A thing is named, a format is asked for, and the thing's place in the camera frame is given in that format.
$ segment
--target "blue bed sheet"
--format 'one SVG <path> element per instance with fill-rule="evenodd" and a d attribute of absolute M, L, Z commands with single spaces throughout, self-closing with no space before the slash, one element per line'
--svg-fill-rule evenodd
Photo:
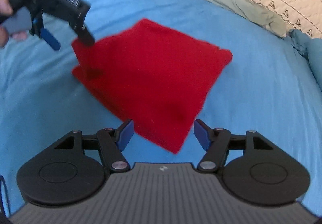
<path fill-rule="evenodd" d="M 300 161 L 311 175 L 303 203 L 322 215 L 322 92 L 307 60 L 289 41 L 206 0 L 87 1 L 92 8 L 86 23 L 96 39 L 149 18 L 230 49 L 233 61 L 198 118 L 234 134 L 255 129 Z M 71 75 L 78 63 L 70 46 L 72 30 L 51 17 L 45 25 L 62 43 L 60 51 L 36 37 L 10 42 L 0 51 L 0 174 L 7 181 L 13 212 L 23 205 L 15 175 L 24 162 L 70 130 L 93 134 L 121 123 Z M 191 131 L 177 155 L 138 135 L 124 155 L 131 164 L 196 164 L 204 151 Z M 237 156 L 234 152 L 229 158 Z"/>

